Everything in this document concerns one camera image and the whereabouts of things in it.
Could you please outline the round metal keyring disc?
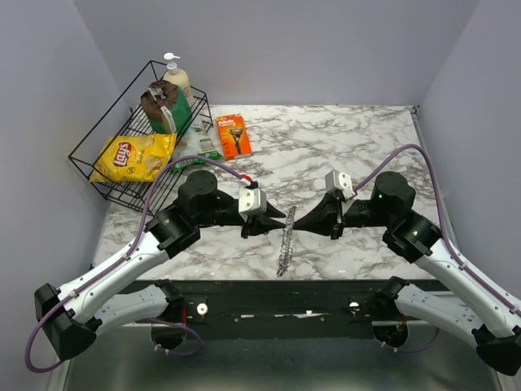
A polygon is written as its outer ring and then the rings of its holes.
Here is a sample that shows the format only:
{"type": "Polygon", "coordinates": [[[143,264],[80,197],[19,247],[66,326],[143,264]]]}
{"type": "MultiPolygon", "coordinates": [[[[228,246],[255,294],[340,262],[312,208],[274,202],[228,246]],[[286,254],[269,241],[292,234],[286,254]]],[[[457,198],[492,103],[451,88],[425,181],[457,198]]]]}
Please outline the round metal keyring disc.
{"type": "Polygon", "coordinates": [[[293,239],[293,226],[295,223],[296,210],[296,206],[292,206],[289,208],[286,218],[286,225],[282,230],[282,242],[276,270],[277,278],[283,277],[292,263],[293,248],[291,246],[291,242],[293,239]]]}

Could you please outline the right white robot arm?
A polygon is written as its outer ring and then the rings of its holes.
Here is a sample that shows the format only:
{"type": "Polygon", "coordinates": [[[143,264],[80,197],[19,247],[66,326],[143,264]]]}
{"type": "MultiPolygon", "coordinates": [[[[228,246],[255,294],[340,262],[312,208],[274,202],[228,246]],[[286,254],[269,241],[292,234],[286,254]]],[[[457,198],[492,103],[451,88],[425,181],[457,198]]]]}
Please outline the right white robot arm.
{"type": "Polygon", "coordinates": [[[383,242],[392,252],[435,277],[462,304],[392,277],[376,294],[376,313],[384,319],[402,314],[426,321],[475,348],[495,371],[515,376],[520,369],[519,298],[464,257],[443,229],[413,210],[416,192],[401,174],[379,174],[368,200],[356,195],[351,178],[332,171],[321,202],[294,229],[339,239],[346,228],[384,228],[383,242]]]}

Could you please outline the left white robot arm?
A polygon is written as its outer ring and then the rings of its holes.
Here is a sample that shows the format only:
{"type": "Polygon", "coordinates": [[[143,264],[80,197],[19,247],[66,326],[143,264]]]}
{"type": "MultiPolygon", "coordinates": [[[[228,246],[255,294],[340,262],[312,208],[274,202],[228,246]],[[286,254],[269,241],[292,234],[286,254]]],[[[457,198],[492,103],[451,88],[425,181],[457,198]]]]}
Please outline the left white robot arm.
{"type": "Polygon", "coordinates": [[[218,189],[214,174],[195,171],[174,202],[143,223],[133,240],[103,264],[59,287],[39,287],[34,293],[36,329],[63,362],[82,354],[111,328],[149,318],[173,321],[181,303],[169,283],[134,294],[122,289],[189,248],[205,227],[238,226],[246,239],[282,229],[284,218],[256,182],[247,182],[233,197],[218,189]]]}

